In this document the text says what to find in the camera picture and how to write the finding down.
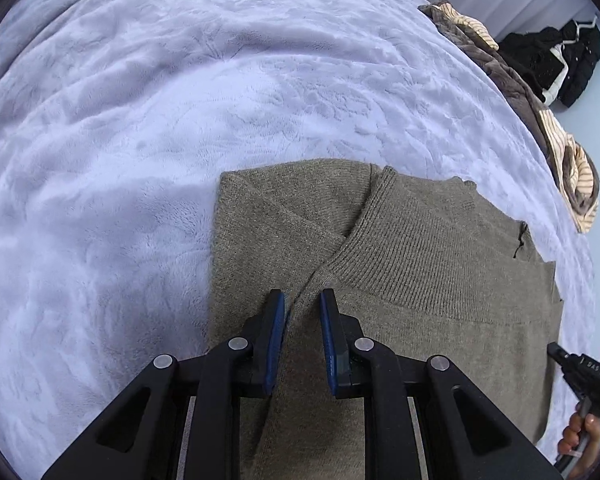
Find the hand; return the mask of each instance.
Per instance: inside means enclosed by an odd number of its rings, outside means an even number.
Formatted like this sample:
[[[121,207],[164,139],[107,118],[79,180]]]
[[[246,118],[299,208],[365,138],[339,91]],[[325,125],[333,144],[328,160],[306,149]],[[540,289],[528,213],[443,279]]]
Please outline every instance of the hand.
[[[582,430],[582,418],[578,415],[580,405],[576,406],[576,413],[571,415],[569,425],[562,432],[562,440],[558,443],[558,453],[567,454],[580,443],[580,430]],[[584,428],[589,433],[590,440],[582,453],[582,457],[569,474],[570,479],[584,473],[596,461],[598,452],[600,451],[600,419],[589,413],[584,421]]]

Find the bed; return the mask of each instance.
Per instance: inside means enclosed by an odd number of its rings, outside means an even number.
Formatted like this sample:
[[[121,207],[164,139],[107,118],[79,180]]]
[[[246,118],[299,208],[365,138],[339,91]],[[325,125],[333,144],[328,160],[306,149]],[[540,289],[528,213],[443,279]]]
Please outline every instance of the bed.
[[[153,356],[206,349],[221,171],[350,158],[458,175],[557,262],[586,238],[533,137],[426,0],[20,0],[0,24],[0,450],[37,480]],[[554,386],[539,448],[573,411]]]

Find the metal pin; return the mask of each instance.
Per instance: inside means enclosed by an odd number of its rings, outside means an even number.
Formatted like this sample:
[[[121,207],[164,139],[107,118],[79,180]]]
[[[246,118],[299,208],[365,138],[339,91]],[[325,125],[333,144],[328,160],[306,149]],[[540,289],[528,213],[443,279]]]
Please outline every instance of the metal pin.
[[[231,350],[244,350],[247,348],[249,342],[243,337],[234,337],[229,341],[229,348]]]
[[[443,355],[436,355],[431,359],[431,367],[444,372],[449,368],[449,359]]]
[[[169,368],[171,363],[173,363],[173,357],[167,354],[158,355],[158,357],[154,359],[154,366],[156,368]]]
[[[356,339],[354,345],[358,350],[362,350],[363,352],[369,352],[369,350],[371,350],[374,347],[374,342],[368,337],[361,337],[359,339]]]

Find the striped fabric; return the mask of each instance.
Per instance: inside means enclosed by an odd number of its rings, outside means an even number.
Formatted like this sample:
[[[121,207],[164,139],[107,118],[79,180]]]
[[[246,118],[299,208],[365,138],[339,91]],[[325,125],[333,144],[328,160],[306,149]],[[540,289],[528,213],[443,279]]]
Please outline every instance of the striped fabric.
[[[556,171],[558,175],[558,189],[564,197],[567,204],[570,206],[569,211],[573,220],[576,222],[578,231],[586,233],[591,229],[593,221],[598,212],[598,199],[596,198],[585,211],[577,211],[570,198],[571,193],[577,191],[584,197],[591,197],[594,191],[594,173],[587,158],[587,153],[575,141],[571,134],[568,134],[554,113],[548,108],[539,111],[541,118],[541,126],[543,127],[547,141],[554,152],[556,163]],[[569,174],[564,174],[564,167],[567,166]],[[570,190],[565,186],[565,181],[570,184]]]
[[[471,16],[465,16],[464,14],[460,14],[457,10],[455,10],[449,2],[445,2],[443,4],[435,5],[435,7],[439,8],[444,12],[455,25],[465,25],[466,27],[471,27],[478,36],[480,36],[484,42],[489,45],[493,50],[498,49],[498,44],[489,34],[487,28],[479,22],[475,18]]]

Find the brown knit sweater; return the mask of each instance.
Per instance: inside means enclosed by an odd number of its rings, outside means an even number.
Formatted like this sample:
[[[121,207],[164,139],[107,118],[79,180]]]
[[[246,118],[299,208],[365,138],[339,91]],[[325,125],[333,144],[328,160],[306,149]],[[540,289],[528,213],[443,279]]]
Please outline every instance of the brown knit sweater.
[[[542,435],[545,347],[562,302],[523,222],[473,182],[309,160],[224,173],[214,221],[210,343],[239,332],[271,288],[288,321],[270,401],[243,402],[243,473],[364,478],[362,401],[328,389],[315,298],[397,354],[449,356],[529,437]]]

